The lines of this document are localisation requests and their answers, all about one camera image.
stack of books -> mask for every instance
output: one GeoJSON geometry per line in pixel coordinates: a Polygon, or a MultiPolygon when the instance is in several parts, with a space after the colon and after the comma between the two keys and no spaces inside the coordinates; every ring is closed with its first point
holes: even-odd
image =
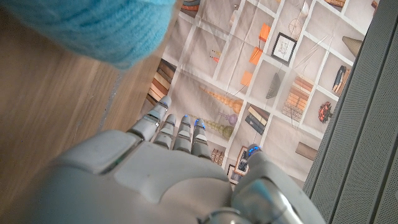
{"type": "Polygon", "coordinates": [[[163,59],[160,61],[147,95],[147,99],[153,105],[169,93],[174,72],[175,68],[170,63],[163,59]]]}
{"type": "Polygon", "coordinates": [[[224,152],[219,151],[217,149],[213,149],[213,152],[211,153],[211,161],[214,162],[215,164],[222,166],[223,159],[224,159],[224,152]]]}
{"type": "Polygon", "coordinates": [[[250,124],[250,126],[254,128],[254,130],[262,135],[268,122],[269,113],[254,105],[251,105],[248,111],[249,114],[246,117],[245,121],[250,124]]]}
{"type": "Polygon", "coordinates": [[[313,88],[313,82],[305,77],[296,76],[289,96],[286,99],[282,114],[300,122],[313,88]]]}

book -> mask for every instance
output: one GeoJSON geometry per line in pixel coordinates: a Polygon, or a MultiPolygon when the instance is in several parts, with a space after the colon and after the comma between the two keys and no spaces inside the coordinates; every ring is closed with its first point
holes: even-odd
{"type": "Polygon", "coordinates": [[[150,84],[150,89],[156,93],[160,98],[165,96],[153,83],[150,84]]]}
{"type": "Polygon", "coordinates": [[[159,73],[159,75],[161,75],[164,79],[166,79],[168,83],[172,82],[172,79],[168,75],[166,75],[166,73],[164,73],[162,69],[157,68],[156,72],[159,73]]]}
{"type": "Polygon", "coordinates": [[[302,88],[308,90],[309,92],[311,92],[312,87],[306,86],[304,83],[302,83],[298,78],[296,78],[294,80],[294,83],[298,84],[299,86],[301,86],[302,88]]]}
{"type": "Polygon", "coordinates": [[[300,98],[299,96],[297,96],[297,95],[294,94],[294,93],[289,93],[288,99],[295,99],[295,100],[297,100],[297,101],[299,101],[299,102],[301,102],[301,103],[307,104],[307,101],[306,101],[306,100],[304,100],[303,98],[300,98]]]}
{"type": "Polygon", "coordinates": [[[152,84],[154,84],[154,86],[156,86],[156,88],[158,90],[160,90],[163,94],[167,95],[167,93],[169,92],[164,86],[162,86],[162,84],[160,84],[155,78],[152,80],[152,84]]]}
{"type": "Polygon", "coordinates": [[[292,86],[296,87],[298,90],[304,92],[304,93],[307,94],[307,95],[310,95],[310,94],[311,94],[311,91],[306,90],[305,88],[299,86],[297,83],[293,83],[292,86]]]}
{"type": "Polygon", "coordinates": [[[344,88],[344,86],[346,85],[346,82],[347,82],[347,78],[348,78],[348,76],[349,76],[349,72],[350,72],[351,70],[350,69],[347,69],[346,70],[346,73],[344,74],[344,76],[343,76],[343,83],[341,84],[341,87],[338,89],[338,91],[337,91],[337,94],[340,96],[341,95],[341,93],[343,92],[343,88],[344,88]]]}
{"type": "Polygon", "coordinates": [[[166,64],[160,63],[159,68],[171,79],[173,79],[174,72],[166,64]]]}
{"type": "Polygon", "coordinates": [[[149,101],[149,103],[151,103],[154,106],[157,103],[157,101],[153,97],[151,97],[149,93],[147,94],[146,99],[149,101]]]}
{"type": "Polygon", "coordinates": [[[261,129],[266,128],[266,125],[260,123],[260,121],[259,121],[255,116],[253,116],[253,114],[249,113],[249,114],[248,114],[248,117],[250,118],[251,121],[253,121],[253,122],[254,122],[257,126],[259,126],[261,129]]]}
{"type": "Polygon", "coordinates": [[[258,108],[257,106],[254,106],[254,105],[250,105],[250,107],[253,108],[257,113],[259,113],[259,115],[262,118],[264,118],[266,121],[268,121],[268,118],[269,118],[269,113],[268,112],[258,108]]]}
{"type": "Polygon", "coordinates": [[[166,88],[167,90],[170,89],[170,83],[168,80],[166,80],[159,72],[155,72],[155,77],[154,79],[156,79],[162,86],[164,86],[164,88],[166,88]]]}
{"type": "Polygon", "coordinates": [[[173,66],[170,62],[168,62],[164,59],[161,59],[160,62],[163,63],[164,65],[166,65],[167,67],[169,67],[169,69],[171,69],[173,71],[173,73],[175,73],[176,66],[173,66]]]}
{"type": "Polygon", "coordinates": [[[152,89],[149,89],[148,94],[153,97],[153,99],[155,99],[156,101],[159,102],[159,100],[161,99],[161,97],[156,94],[152,89]]]}
{"type": "Polygon", "coordinates": [[[263,134],[264,130],[261,129],[259,126],[257,126],[250,118],[247,116],[245,119],[245,122],[247,122],[254,130],[256,130],[259,134],[263,134]]]}
{"type": "Polygon", "coordinates": [[[296,76],[296,80],[300,81],[304,85],[310,87],[311,89],[313,88],[313,82],[309,78],[305,78],[304,76],[296,76]]]}
{"type": "Polygon", "coordinates": [[[248,111],[258,120],[262,125],[267,124],[267,120],[265,120],[256,110],[253,109],[252,105],[249,107],[248,111]]]}
{"type": "Polygon", "coordinates": [[[302,99],[308,101],[309,95],[306,94],[306,93],[304,93],[304,92],[302,92],[300,89],[298,89],[298,88],[292,86],[292,87],[290,88],[290,92],[293,93],[293,94],[295,94],[296,96],[298,96],[298,97],[300,97],[300,98],[302,98],[302,99]]]}

robot finger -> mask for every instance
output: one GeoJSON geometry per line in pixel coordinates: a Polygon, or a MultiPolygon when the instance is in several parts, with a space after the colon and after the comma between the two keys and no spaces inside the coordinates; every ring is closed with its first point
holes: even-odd
{"type": "Polygon", "coordinates": [[[152,137],[154,137],[160,122],[163,120],[171,104],[172,99],[169,96],[164,96],[147,114],[138,120],[128,132],[138,135],[145,141],[150,141],[152,137]]]}
{"type": "Polygon", "coordinates": [[[191,153],[191,118],[188,115],[181,119],[173,150],[191,153]]]}
{"type": "Polygon", "coordinates": [[[172,137],[175,126],[175,115],[170,114],[166,118],[166,121],[163,124],[162,129],[160,129],[159,133],[157,133],[154,144],[158,144],[160,146],[166,147],[170,149],[172,145],[172,137]]]}
{"type": "Polygon", "coordinates": [[[192,155],[211,160],[205,133],[205,122],[199,118],[195,121],[192,138],[192,155]]]}

orange object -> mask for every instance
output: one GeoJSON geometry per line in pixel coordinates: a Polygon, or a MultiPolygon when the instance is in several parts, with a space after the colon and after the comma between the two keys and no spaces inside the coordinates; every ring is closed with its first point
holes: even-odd
{"type": "Polygon", "coordinates": [[[262,54],[262,50],[258,47],[255,47],[253,50],[253,53],[251,54],[249,62],[257,65],[260,61],[261,54],[262,54]]]}
{"type": "Polygon", "coordinates": [[[197,10],[199,10],[199,5],[197,5],[197,6],[182,6],[181,8],[188,10],[188,11],[197,11],[197,10]]]}
{"type": "Polygon", "coordinates": [[[212,57],[212,56],[210,56],[215,62],[219,62],[220,61],[220,59],[219,58],[216,58],[216,57],[212,57]]]}
{"type": "Polygon", "coordinates": [[[262,24],[262,27],[261,27],[261,31],[260,31],[260,35],[259,35],[259,39],[260,40],[262,40],[262,41],[264,41],[264,42],[267,42],[267,39],[268,39],[268,35],[269,35],[269,32],[271,31],[271,27],[269,27],[267,24],[262,24]]]}
{"type": "Polygon", "coordinates": [[[249,86],[252,76],[253,76],[253,74],[251,74],[250,72],[244,71],[244,74],[243,74],[243,77],[241,80],[241,84],[245,85],[245,86],[249,86]]]}

decorative figurine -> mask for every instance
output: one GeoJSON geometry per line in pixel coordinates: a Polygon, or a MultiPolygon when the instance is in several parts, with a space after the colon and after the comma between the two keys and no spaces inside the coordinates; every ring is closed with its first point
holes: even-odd
{"type": "Polygon", "coordinates": [[[232,126],[235,126],[236,122],[238,121],[238,116],[236,114],[227,115],[227,114],[223,114],[221,112],[218,112],[218,114],[220,114],[226,120],[228,120],[229,124],[232,126]]]}
{"type": "Polygon", "coordinates": [[[325,124],[328,121],[328,119],[331,118],[331,116],[333,115],[330,112],[330,110],[331,110],[331,105],[329,101],[321,105],[318,112],[319,114],[318,118],[323,124],[325,124]]]}

